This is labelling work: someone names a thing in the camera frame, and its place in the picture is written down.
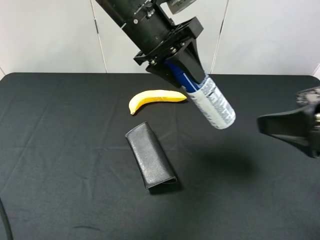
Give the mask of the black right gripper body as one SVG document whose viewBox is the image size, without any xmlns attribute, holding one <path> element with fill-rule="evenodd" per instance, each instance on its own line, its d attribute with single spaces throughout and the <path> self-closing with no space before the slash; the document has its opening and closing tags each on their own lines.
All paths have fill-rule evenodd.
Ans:
<svg viewBox="0 0 320 240">
<path fill-rule="evenodd" d="M 311 149 L 314 158 L 320 157 L 320 103 L 314 110 L 314 124 L 311 130 Z"/>
</svg>

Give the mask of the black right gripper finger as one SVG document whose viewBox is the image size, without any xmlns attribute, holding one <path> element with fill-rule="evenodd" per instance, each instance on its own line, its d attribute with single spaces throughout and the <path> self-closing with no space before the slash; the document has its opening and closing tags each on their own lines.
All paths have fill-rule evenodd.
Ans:
<svg viewBox="0 0 320 240">
<path fill-rule="evenodd" d="M 298 105 L 310 105 L 320 102 L 320 87 L 312 87 L 296 94 L 296 102 Z"/>
<path fill-rule="evenodd" d="M 286 142 L 311 158 L 316 157 L 316 107 L 262 115 L 257 118 L 260 133 Z"/>
</svg>

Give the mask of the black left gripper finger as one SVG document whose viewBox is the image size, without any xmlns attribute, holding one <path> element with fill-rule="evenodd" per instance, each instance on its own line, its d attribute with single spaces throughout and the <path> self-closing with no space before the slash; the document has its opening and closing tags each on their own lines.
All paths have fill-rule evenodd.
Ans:
<svg viewBox="0 0 320 240">
<path fill-rule="evenodd" d="M 155 64 L 150 63 L 148 65 L 148 67 L 146 68 L 146 71 L 148 73 L 154 74 L 154 75 L 166 80 L 167 82 L 169 82 L 170 84 L 172 84 L 173 86 L 175 86 L 178 89 L 180 89 L 182 86 L 178 82 L 177 78 L 175 77 L 175 75 L 173 74 L 171 69 L 164 63 L 155 63 Z"/>
<path fill-rule="evenodd" d="M 205 79 L 206 74 L 198 55 L 197 41 L 194 38 L 185 41 L 184 45 L 167 61 L 182 70 L 197 84 Z"/>
</svg>

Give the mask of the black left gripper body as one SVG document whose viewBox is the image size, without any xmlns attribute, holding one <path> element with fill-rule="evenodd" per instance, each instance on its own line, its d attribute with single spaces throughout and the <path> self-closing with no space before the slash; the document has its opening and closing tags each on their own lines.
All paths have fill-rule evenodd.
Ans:
<svg viewBox="0 0 320 240">
<path fill-rule="evenodd" d="M 120 26 L 140 49 L 138 65 L 164 62 L 203 31 L 196 17 L 175 25 L 159 5 L 121 5 Z"/>
</svg>

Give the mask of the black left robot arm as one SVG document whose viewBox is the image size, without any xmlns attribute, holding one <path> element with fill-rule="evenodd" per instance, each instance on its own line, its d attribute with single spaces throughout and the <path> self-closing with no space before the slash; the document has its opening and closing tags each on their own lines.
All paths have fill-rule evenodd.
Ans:
<svg viewBox="0 0 320 240">
<path fill-rule="evenodd" d="M 178 71 L 200 84 L 206 74 L 202 67 L 197 37 L 203 26 L 193 17 L 175 24 L 161 8 L 162 0 L 99 0 L 100 7 L 139 48 L 138 65 L 148 62 L 146 71 L 176 87 Z"/>
</svg>

